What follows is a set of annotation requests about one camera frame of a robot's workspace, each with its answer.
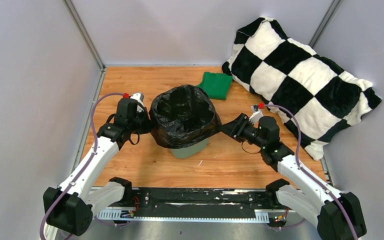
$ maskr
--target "white wall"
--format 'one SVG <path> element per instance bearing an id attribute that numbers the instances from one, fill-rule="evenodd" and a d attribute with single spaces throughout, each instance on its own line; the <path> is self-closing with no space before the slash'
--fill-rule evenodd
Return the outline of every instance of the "white wall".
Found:
<path id="1" fill-rule="evenodd" d="M 384 1 L 344 1 L 315 50 L 374 83 L 383 102 L 325 148 L 333 179 L 359 197 L 364 240 L 384 239 Z"/>
<path id="2" fill-rule="evenodd" d="M 107 65 L 221 65 L 261 15 L 309 43 L 331 0 L 74 0 Z"/>
<path id="3" fill-rule="evenodd" d="M 0 1 L 0 240 L 38 239 L 68 175 L 99 70 L 61 0 Z"/>

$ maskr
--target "green towel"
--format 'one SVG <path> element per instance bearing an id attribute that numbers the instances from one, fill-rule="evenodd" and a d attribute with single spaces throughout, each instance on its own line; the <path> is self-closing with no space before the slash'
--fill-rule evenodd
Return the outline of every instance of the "green towel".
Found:
<path id="1" fill-rule="evenodd" d="M 206 71 L 198 87 L 202 88 L 210 99 L 226 100 L 231 84 L 232 76 Z"/>

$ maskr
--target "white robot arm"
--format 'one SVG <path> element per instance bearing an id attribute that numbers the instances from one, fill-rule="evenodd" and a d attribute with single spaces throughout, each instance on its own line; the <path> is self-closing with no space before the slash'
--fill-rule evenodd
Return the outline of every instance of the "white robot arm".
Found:
<path id="1" fill-rule="evenodd" d="M 69 185 L 71 188 L 57 203 L 46 222 L 49 225 L 72 233 L 82 235 L 92 222 L 93 216 L 108 207 L 120 202 L 128 203 L 132 198 L 132 183 L 114 177 L 97 191 L 90 193 L 91 188 L 107 163 L 121 150 L 125 142 L 131 140 L 132 134 L 146 134 L 151 131 L 151 121 L 143 104 L 142 93 L 125 95 L 117 105 L 117 111 L 97 133 L 98 147 L 95 152 L 92 146 L 85 158 L 71 175 L 57 188 L 49 187 L 43 194 L 45 212 Z M 80 172 L 91 156 L 93 159 L 83 172 Z"/>
<path id="2" fill-rule="evenodd" d="M 279 126 L 273 117 L 263 116 L 263 107 L 262 103 L 252 106 L 251 117 L 241 113 L 224 124 L 221 131 L 240 143 L 247 141 L 260 147 L 263 161 L 299 187 L 300 191 L 284 179 L 267 185 L 265 193 L 270 205 L 293 209 L 317 228 L 323 240 L 355 239 L 347 218 L 358 237 L 365 235 L 359 199 L 352 192 L 342 193 L 308 169 L 280 141 Z"/>

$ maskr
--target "black trash bag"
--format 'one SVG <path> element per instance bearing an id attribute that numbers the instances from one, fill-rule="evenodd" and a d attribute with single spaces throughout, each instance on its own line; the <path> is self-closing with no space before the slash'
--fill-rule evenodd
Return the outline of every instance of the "black trash bag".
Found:
<path id="1" fill-rule="evenodd" d="M 156 143 L 168 149 L 190 147 L 218 133 L 222 125 L 204 90 L 182 85 L 161 93 L 153 101 L 149 117 Z"/>

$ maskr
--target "wooden surface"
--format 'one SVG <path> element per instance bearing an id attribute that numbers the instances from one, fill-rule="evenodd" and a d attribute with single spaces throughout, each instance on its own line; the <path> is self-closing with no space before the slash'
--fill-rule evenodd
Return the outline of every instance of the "wooden surface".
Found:
<path id="1" fill-rule="evenodd" d="M 142 92 L 145 96 L 143 103 L 149 110 L 157 95 L 180 85 L 197 85 L 206 71 L 219 73 L 221 67 L 109 67 L 100 95 Z M 119 100 L 119 96 L 110 96 L 100 103 L 94 116 L 97 129 L 116 111 Z M 251 105 L 261 100 L 233 81 L 227 100 L 212 102 L 221 122 L 225 124 L 240 113 L 250 116 Z M 283 126 L 280 118 L 266 109 L 263 113 L 276 118 L 280 125 L 281 140 L 295 150 L 297 140 Z M 87 150 L 93 142 L 91 132 L 85 146 Z M 253 145 L 245 143 L 243 146 L 249 152 L 258 151 Z M 299 157 L 312 171 L 325 179 L 319 161 L 312 160 L 303 149 Z M 194 188 L 265 188 L 267 184 L 282 178 L 263 162 L 259 154 L 244 152 L 240 143 L 221 132 L 212 136 L 209 145 L 201 152 L 186 159 L 177 159 L 168 149 L 158 146 L 151 134 L 141 135 L 138 145 L 133 146 L 127 142 L 123 146 L 107 164 L 95 185 L 103 186 L 112 177 L 127 179 L 134 187 Z"/>

